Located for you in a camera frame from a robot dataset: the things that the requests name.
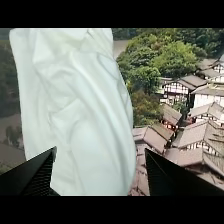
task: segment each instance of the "white cloth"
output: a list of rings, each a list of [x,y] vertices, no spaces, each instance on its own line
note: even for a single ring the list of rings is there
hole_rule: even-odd
[[[132,105],[108,28],[10,32],[27,160],[57,146],[51,187],[127,195],[135,175]]]

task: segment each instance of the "white fabric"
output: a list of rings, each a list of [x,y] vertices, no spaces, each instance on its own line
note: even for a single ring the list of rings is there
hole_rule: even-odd
[[[132,105],[108,28],[10,32],[27,160],[57,146],[51,187],[127,195],[135,174]]]

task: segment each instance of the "village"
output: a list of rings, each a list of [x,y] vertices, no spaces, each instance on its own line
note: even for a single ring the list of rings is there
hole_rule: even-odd
[[[118,56],[125,49],[120,41]],[[194,74],[161,78],[159,123],[135,127],[136,176],[130,196],[149,196],[145,148],[224,190],[224,61],[204,59]],[[172,108],[186,105],[187,113]]]

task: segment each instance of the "black triangular object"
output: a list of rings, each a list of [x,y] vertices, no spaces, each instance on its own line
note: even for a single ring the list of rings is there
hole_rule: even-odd
[[[0,195],[48,196],[56,148],[0,176]]]
[[[151,196],[224,196],[224,191],[145,149]]]

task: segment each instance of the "white garment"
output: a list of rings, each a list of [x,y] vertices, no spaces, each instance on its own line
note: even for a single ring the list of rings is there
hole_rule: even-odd
[[[108,28],[18,28],[16,62],[26,158],[57,146],[51,187],[127,195],[135,175],[132,105]]]

